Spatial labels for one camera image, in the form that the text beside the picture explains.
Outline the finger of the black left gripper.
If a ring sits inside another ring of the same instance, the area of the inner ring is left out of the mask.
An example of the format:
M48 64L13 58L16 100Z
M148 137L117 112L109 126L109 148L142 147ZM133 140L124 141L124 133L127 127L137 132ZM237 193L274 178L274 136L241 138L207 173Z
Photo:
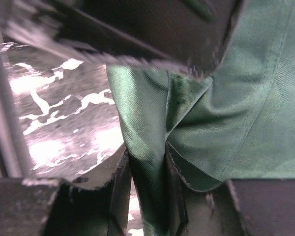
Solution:
M7 0L4 32L63 58L207 76L243 0Z

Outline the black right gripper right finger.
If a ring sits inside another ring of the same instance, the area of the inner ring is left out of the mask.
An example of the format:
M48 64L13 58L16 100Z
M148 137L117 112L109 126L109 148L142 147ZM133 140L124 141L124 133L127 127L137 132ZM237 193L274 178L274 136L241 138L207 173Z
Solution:
M172 236L295 236L295 179L217 181L166 145Z

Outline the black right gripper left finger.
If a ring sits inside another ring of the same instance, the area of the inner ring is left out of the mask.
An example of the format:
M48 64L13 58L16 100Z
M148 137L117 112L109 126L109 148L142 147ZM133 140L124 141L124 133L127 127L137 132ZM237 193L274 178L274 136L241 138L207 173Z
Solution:
M130 188L125 146L73 181L0 178L0 236L124 236Z

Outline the dark green cloth napkin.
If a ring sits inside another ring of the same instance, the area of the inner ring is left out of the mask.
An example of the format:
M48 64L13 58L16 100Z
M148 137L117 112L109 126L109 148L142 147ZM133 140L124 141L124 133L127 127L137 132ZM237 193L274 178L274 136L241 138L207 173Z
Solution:
M145 235L168 233L166 142L217 180L295 178L295 0L251 1L205 79L106 70Z

